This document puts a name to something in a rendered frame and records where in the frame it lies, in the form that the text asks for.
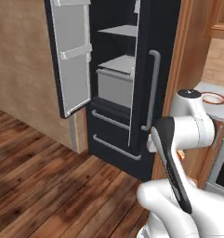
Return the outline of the fridge door with grey lining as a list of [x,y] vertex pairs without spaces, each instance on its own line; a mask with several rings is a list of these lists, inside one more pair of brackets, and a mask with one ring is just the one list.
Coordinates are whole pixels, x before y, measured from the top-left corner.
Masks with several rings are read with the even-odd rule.
[[61,118],[68,118],[91,100],[91,52],[62,59],[60,52],[91,44],[90,0],[44,0],[53,72]]

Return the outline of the wooden fridge housing panel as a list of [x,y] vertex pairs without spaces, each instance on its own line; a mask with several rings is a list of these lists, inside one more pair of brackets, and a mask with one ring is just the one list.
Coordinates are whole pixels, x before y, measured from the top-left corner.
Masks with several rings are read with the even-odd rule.
[[86,111],[59,115],[44,0],[0,0],[0,110],[75,152],[87,149]]

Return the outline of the black fridge door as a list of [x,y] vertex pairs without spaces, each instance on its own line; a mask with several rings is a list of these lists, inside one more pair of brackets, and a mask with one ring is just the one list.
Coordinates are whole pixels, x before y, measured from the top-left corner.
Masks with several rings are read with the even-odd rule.
[[153,56],[149,55],[151,49],[161,54],[152,123],[162,116],[180,5],[181,0],[140,0],[135,81],[128,140],[128,146],[134,151],[139,151],[149,131],[142,131],[140,128],[146,124],[147,110],[143,108],[143,98],[145,91],[150,90],[152,81]]

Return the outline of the grey fridge crisper drawer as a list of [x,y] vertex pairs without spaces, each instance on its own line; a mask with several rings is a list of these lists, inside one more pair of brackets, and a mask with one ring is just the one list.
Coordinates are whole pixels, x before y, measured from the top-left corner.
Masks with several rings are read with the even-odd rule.
[[131,107],[133,78],[127,74],[97,69],[99,97],[116,104]]

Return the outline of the tall wooden side panel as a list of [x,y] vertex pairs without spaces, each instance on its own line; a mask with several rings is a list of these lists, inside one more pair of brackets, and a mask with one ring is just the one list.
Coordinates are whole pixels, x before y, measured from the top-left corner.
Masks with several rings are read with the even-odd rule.
[[[162,116],[169,115],[173,97],[179,89],[192,89],[201,82],[211,42],[211,37],[205,32],[210,5],[211,0],[181,0]],[[201,180],[208,149],[207,147],[187,150],[182,161],[186,174],[196,180],[199,188],[204,187],[207,177],[205,175],[203,181]],[[156,153],[152,179],[164,178],[166,178],[164,166],[159,154]]]

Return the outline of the grey fridge shelf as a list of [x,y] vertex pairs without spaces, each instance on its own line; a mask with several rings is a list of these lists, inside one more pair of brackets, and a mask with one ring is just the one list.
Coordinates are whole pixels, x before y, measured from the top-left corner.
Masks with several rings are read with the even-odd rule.
[[138,35],[138,27],[133,25],[121,25],[121,26],[99,30],[99,32],[129,36],[129,37],[136,37]]
[[99,67],[131,74],[135,69],[135,58],[132,56],[123,55],[121,57],[103,62],[99,65]]

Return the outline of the grey fridge door bin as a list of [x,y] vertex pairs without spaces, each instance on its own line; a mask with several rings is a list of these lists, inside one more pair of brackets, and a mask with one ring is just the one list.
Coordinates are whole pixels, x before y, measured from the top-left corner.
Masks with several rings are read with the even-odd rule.
[[70,49],[64,52],[60,52],[59,54],[63,60],[69,60],[77,56],[90,53],[91,51],[92,51],[92,45],[88,44],[88,45],[79,46],[77,48]]

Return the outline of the wooden wall cupboard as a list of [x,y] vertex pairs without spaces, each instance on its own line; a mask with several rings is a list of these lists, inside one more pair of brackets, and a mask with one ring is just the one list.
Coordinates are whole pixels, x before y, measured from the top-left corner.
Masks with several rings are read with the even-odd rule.
[[211,38],[224,39],[224,0],[208,0],[204,33]]

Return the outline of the black fridge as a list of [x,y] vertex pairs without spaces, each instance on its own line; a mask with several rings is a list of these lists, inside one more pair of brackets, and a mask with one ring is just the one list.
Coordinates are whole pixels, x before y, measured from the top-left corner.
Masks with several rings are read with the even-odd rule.
[[[136,67],[138,36],[129,37],[109,33],[100,33],[99,30],[121,25],[133,25],[138,27],[140,0],[90,1],[90,42],[93,48],[89,65],[91,100],[86,106],[80,109],[84,109],[86,111],[88,150],[91,154],[96,155],[105,162],[118,167],[127,174],[142,181],[147,181],[152,177],[152,166],[154,160],[153,153],[149,152],[147,148],[149,131],[147,132],[145,141],[139,151],[134,151],[128,146],[130,129],[125,130],[121,127],[114,126],[92,115],[92,111],[96,110],[97,113],[130,127],[132,104],[130,108],[127,108],[109,100],[100,98],[97,69],[106,69],[99,67],[99,65],[103,62],[113,60],[123,55],[134,57]],[[134,89],[135,69],[131,74],[127,75],[133,78]],[[93,135],[95,134],[98,138],[103,139],[126,152],[134,155],[141,154],[141,159],[135,161],[94,141]]]

